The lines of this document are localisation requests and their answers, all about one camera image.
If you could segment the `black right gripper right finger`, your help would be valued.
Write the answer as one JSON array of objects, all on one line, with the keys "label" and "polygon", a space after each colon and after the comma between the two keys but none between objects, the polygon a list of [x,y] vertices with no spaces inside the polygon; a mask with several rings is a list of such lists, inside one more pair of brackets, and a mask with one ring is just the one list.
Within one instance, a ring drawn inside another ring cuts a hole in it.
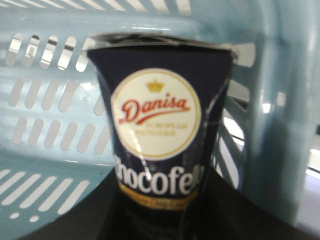
[{"label": "black right gripper right finger", "polygon": [[185,217],[195,240],[316,240],[280,220],[228,184],[212,166],[205,169],[199,197]]}]

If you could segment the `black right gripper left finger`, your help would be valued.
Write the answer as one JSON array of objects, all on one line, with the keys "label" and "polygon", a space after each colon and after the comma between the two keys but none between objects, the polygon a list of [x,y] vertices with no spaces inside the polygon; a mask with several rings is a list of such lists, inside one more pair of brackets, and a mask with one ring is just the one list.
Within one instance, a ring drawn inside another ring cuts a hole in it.
[{"label": "black right gripper left finger", "polygon": [[21,240],[100,240],[108,233],[119,197],[115,170],[82,201]]}]

